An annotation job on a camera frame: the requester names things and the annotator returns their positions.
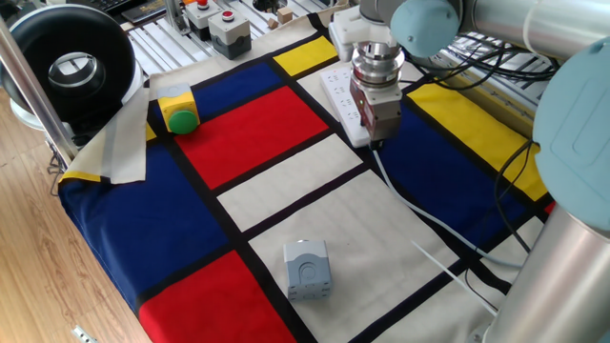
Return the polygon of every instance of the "gray cylinder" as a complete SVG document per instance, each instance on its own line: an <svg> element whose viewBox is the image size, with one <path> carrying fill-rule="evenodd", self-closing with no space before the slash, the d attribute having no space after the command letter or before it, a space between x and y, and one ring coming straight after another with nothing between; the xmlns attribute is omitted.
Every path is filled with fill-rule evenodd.
<svg viewBox="0 0 610 343"><path fill-rule="evenodd" d="M597 343L610 329L610 239L557 206L484 343Z"/></svg>
<svg viewBox="0 0 610 343"><path fill-rule="evenodd" d="M372 15L370 11L376 13L376 18L382 20L386 25L390 26L392 16L397 10L398 6L402 5L403 2L408 0L362 0L360 2L360 13L368 13ZM461 18L463 14L462 0L447 0L455 9L457 15Z"/></svg>
<svg viewBox="0 0 610 343"><path fill-rule="evenodd" d="M475 30L541 54L568 59L610 36L608 0L477 0Z"/></svg>
<svg viewBox="0 0 610 343"><path fill-rule="evenodd" d="M360 15L372 22L383 23L379 13L376 10L376 0L361 0L360 1Z"/></svg>

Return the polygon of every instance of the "red square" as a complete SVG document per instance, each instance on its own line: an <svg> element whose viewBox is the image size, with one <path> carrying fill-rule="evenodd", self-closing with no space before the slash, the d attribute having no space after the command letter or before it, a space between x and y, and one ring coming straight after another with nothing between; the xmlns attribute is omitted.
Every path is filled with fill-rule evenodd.
<svg viewBox="0 0 610 343"><path fill-rule="evenodd" d="M295 342L236 252L230 252L142 305L155 343Z"/></svg>
<svg viewBox="0 0 610 343"><path fill-rule="evenodd" d="M328 127L288 87L200 125L175 141L210 189Z"/></svg>

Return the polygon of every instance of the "white square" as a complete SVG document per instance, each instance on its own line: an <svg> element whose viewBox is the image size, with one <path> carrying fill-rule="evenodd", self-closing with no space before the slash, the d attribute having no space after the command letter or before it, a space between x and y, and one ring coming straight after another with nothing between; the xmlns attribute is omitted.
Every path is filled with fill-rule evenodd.
<svg viewBox="0 0 610 343"><path fill-rule="evenodd" d="M230 10L233 13L233 21L226 22L222 19L223 12L213 15L208 19L210 34L218 37L224 45L231 45L239 37L250 37L250 22L241 13Z"/></svg>
<svg viewBox="0 0 610 343"><path fill-rule="evenodd" d="M532 247L542 226L542 222L533 217L518 229L518 233ZM505 239L490 251L490 254L519 264L523 263L527 256L513 236ZM481 259L481 262L504 281L514 282L519 273L519 270L501 267L485 259ZM468 273L468 281L478 293L496 307L504 302L504 294L485 285L473 272ZM375 342L463 343L479 325L490 323L492 319L493 316L471 294L456 281L452 281L380 335Z"/></svg>
<svg viewBox="0 0 610 343"><path fill-rule="evenodd" d="M199 29L205 29L209 26L208 19L217 13L220 13L222 9L214 1L208 2L208 8L206 10L200 10L197 2L192 2L185 7L187 17L191 20Z"/></svg>
<svg viewBox="0 0 610 343"><path fill-rule="evenodd" d="M244 232L360 163L333 134L222 193L218 200Z"/></svg>
<svg viewBox="0 0 610 343"><path fill-rule="evenodd" d="M357 176L251 241L281 290L282 247L325 240L334 291L328 300L293 304L319 342L346 342L458 260L437 234L399 202L372 171Z"/></svg>

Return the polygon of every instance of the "metal pole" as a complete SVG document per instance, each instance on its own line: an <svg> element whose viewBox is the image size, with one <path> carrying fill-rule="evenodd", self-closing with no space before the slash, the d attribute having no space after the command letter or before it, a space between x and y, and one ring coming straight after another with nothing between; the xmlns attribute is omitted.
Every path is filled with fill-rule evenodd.
<svg viewBox="0 0 610 343"><path fill-rule="evenodd" d="M557 206L483 342L597 343L610 329L606 235Z"/></svg>
<svg viewBox="0 0 610 343"><path fill-rule="evenodd" d="M190 33L191 29L184 19L178 0L163 0L163 2L165 2L165 17L173 29L182 35Z"/></svg>
<svg viewBox="0 0 610 343"><path fill-rule="evenodd" d="M610 35L607 0L469 0L474 29L568 59Z"/></svg>
<svg viewBox="0 0 610 343"><path fill-rule="evenodd" d="M17 46L6 23L1 18L0 61L23 94L31 110L40 120L43 128L45 128L51 143L57 148L64 164L68 166L78 153L78 149L71 141L51 101L49 101L28 61L26 61L26 57Z"/></svg>

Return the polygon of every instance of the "black circular device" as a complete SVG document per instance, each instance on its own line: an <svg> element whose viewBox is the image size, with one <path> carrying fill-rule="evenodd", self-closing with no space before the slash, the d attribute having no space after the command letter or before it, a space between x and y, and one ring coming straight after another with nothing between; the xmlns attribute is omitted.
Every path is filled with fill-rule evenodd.
<svg viewBox="0 0 610 343"><path fill-rule="evenodd" d="M78 5L52 6L24 17L10 32L57 115L75 133L100 129L122 107L135 57L127 34L107 14ZM62 73L58 66L75 54L86 59L83 68ZM0 77L9 96L28 110L6 69Z"/></svg>

